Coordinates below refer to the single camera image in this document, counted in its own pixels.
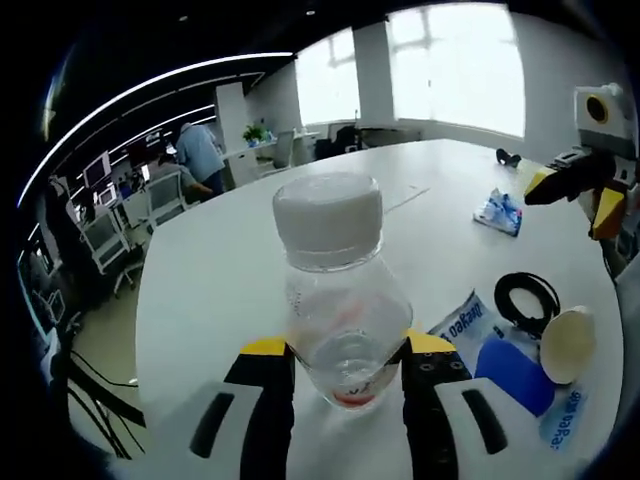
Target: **computer monitor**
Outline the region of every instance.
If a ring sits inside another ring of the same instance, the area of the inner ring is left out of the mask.
[[[82,171],[85,187],[92,188],[110,173],[111,164],[109,163],[109,152],[104,152]]]

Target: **plastic bag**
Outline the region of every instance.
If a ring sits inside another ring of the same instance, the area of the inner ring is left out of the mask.
[[[473,219],[512,237],[517,237],[522,225],[522,209],[508,193],[502,193],[496,188],[487,201],[473,213]]]

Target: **white table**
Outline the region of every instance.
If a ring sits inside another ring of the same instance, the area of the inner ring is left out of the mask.
[[[575,202],[525,206],[517,239],[471,220],[496,186],[522,195],[537,168],[522,161],[516,172],[499,166],[491,149],[450,140],[393,145],[279,173],[162,225],[147,253],[136,326],[140,398],[151,435],[201,386],[222,380],[245,344],[283,332],[285,264],[272,195],[302,175],[348,170],[380,184],[382,253],[413,304],[416,328],[441,321],[473,288],[495,308],[496,281],[515,271],[547,279],[563,307],[593,309],[598,347],[583,378],[589,397],[567,452],[593,458],[616,416],[622,330],[585,215]],[[299,368],[296,382],[288,478],[411,478],[398,378],[379,410],[347,421]]]

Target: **plastic bottle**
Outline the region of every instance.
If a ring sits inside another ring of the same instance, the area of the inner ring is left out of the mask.
[[[288,263],[287,342],[329,402],[375,404],[413,319],[380,255],[377,182],[350,172],[303,177],[276,193],[273,212]]]

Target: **white paper cup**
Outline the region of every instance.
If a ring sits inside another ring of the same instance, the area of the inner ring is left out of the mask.
[[[551,319],[540,340],[540,364],[552,382],[575,381],[596,349],[593,315],[587,307],[565,310]]]

